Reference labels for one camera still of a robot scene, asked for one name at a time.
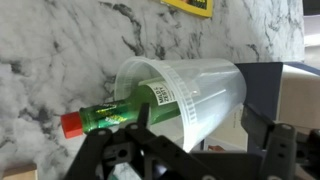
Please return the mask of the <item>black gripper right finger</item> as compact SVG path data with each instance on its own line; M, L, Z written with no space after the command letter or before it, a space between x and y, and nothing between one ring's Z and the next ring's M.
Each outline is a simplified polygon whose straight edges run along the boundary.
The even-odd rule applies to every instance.
M259 180L293 180L299 165L320 179L320 131L298 132L292 125L275 123L250 105L242 111L241 126L258 148L265 151Z

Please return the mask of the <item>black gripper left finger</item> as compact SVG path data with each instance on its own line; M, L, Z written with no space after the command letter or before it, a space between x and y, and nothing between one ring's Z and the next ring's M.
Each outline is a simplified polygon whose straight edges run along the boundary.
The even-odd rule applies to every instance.
M147 129L150 113L144 103L135 123L116 132L91 131L63 180L108 180L122 163L142 180L214 180L214 173L200 160Z

